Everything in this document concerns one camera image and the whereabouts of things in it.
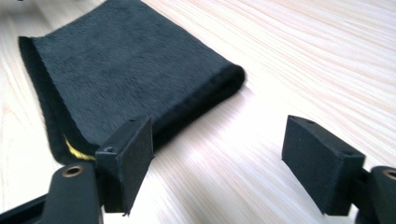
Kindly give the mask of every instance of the black towel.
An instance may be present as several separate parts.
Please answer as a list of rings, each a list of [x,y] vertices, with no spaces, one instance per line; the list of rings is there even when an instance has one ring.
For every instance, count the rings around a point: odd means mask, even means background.
[[[49,35],[19,41],[63,164],[93,159],[140,115],[153,116],[158,148],[245,80],[240,66],[135,0],[108,0]]]

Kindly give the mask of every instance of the folded cloth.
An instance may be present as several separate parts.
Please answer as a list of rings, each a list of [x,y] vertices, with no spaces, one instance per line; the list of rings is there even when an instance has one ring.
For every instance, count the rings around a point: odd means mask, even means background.
[[[108,0],[43,37],[19,38],[56,161],[94,160],[126,120],[153,116],[154,149],[236,93],[244,70],[135,0]]]

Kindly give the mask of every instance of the screw hole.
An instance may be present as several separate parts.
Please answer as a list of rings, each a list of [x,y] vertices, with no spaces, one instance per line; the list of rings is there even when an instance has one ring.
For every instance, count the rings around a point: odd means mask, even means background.
[[[386,175],[390,179],[396,180],[396,171],[394,171],[394,170],[390,170],[390,169],[384,170],[384,175]]]
[[[82,166],[78,165],[78,166],[72,166],[69,169],[66,169],[62,172],[62,175],[64,177],[73,177],[76,175],[79,175],[82,173],[84,169],[82,168]]]
[[[107,147],[104,149],[105,152],[114,152],[114,147]]]

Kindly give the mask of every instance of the wooden table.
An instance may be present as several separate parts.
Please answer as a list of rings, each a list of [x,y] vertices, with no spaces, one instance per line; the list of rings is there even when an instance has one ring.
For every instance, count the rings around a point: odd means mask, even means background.
[[[51,157],[19,35],[103,1],[0,2],[0,212],[45,194]],[[312,119],[396,166],[396,3],[144,1],[247,71],[244,88],[157,153],[130,217],[106,223],[352,223],[323,216],[281,160],[287,115]]]

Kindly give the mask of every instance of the black clamp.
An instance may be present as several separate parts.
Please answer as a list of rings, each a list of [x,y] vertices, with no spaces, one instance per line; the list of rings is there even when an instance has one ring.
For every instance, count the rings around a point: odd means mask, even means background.
[[[103,223],[107,213],[129,215],[148,171],[151,116],[125,122],[96,151],[95,162],[75,162],[54,173],[49,193],[0,215],[0,223]]]
[[[396,169],[362,167],[365,155],[312,120],[288,117],[282,160],[319,210],[347,216],[359,209],[356,223],[396,223]]]

